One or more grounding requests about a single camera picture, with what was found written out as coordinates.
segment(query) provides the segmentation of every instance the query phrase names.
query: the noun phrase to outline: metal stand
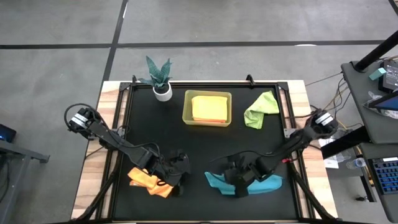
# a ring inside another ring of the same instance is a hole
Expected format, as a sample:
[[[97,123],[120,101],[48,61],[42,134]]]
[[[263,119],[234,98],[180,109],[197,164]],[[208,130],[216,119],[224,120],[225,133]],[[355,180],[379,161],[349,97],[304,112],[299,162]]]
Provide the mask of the metal stand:
[[[327,159],[339,152],[343,152],[346,149],[357,146],[362,142],[370,142],[370,138],[365,126],[355,129],[343,137],[336,139],[325,146],[322,146],[322,156],[324,159]]]
[[[47,163],[50,156],[43,155],[38,152],[31,151],[29,149],[24,149],[22,147],[16,146],[15,144],[8,143],[6,141],[0,141],[0,151],[11,153],[11,154],[21,154],[29,156],[32,159],[38,159],[40,163]]]
[[[7,185],[6,194],[0,202],[0,224],[8,223],[12,209],[17,200],[19,189],[24,180],[29,162],[31,159],[37,159],[40,163],[47,163],[50,156],[43,155],[15,144],[6,141],[0,141],[0,153],[3,152],[0,164],[3,164],[3,169],[7,170]]]
[[[374,50],[368,53],[367,56],[363,57],[358,63],[353,63],[354,69],[357,72],[365,72],[365,69],[394,48],[398,44],[398,30],[387,38],[383,43],[378,45]]]

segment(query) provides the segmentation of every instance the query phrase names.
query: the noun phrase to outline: table leg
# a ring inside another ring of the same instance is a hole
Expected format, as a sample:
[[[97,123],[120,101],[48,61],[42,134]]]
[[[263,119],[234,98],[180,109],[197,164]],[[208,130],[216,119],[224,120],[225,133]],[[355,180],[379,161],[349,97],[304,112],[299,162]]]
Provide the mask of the table leg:
[[[0,151],[8,152],[8,153],[18,153],[26,156],[30,156],[33,159],[37,159],[40,163],[47,163],[49,161],[50,156],[43,155],[41,153],[31,151],[29,149],[24,149],[22,147],[16,146],[15,144],[8,143],[6,141],[0,141]]]
[[[355,129],[343,137],[321,147],[322,156],[324,159],[329,158],[362,142],[370,142],[365,126]]]

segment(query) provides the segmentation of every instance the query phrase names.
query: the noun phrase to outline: cyan towel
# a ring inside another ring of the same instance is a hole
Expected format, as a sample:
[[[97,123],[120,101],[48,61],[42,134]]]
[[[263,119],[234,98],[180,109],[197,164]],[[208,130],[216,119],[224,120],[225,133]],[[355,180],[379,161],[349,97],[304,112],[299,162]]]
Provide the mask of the cyan towel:
[[[223,195],[234,195],[235,194],[235,186],[231,184],[227,184],[225,182],[224,174],[217,175],[205,172],[205,176],[207,181],[210,184],[210,187],[218,188]],[[261,194],[271,192],[273,190],[277,190],[282,186],[282,177],[278,175],[272,175],[268,179],[258,182],[255,180],[249,187],[249,194]]]

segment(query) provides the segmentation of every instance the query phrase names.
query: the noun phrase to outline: potted plant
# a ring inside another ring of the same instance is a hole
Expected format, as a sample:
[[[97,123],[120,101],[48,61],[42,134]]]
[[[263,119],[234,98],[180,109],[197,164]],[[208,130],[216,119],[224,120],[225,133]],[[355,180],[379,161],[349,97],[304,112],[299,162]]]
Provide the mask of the potted plant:
[[[149,68],[150,80],[146,80],[143,78],[139,78],[138,80],[141,83],[145,83],[152,86],[152,89],[155,93],[155,97],[157,100],[165,102],[171,99],[173,95],[172,86],[169,83],[171,77],[169,77],[170,73],[170,59],[167,60],[166,63],[159,70],[154,61],[147,56],[147,64]]]

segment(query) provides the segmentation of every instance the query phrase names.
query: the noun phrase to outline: gray floor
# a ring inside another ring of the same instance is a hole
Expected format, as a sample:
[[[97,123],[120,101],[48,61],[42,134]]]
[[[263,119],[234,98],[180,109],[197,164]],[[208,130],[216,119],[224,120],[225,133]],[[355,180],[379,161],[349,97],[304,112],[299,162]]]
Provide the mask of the gray floor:
[[[0,45],[111,43],[121,2],[0,0]],[[129,2],[124,18],[119,42],[379,40],[394,32],[385,27],[398,25],[387,0],[138,0]],[[242,80],[250,73],[258,80],[310,83],[373,48],[118,49],[110,80],[146,77],[148,55],[157,63],[170,57],[174,80]],[[51,155],[48,164],[30,165],[13,223],[70,218],[87,141],[67,131],[63,111],[76,102],[96,104],[108,54],[109,49],[0,50],[0,123],[18,131],[18,145]],[[326,105],[340,78],[309,86],[311,104]],[[351,98],[338,117],[347,125],[360,122]],[[330,184],[340,218],[388,223],[380,203],[353,200],[364,194],[359,177]]]

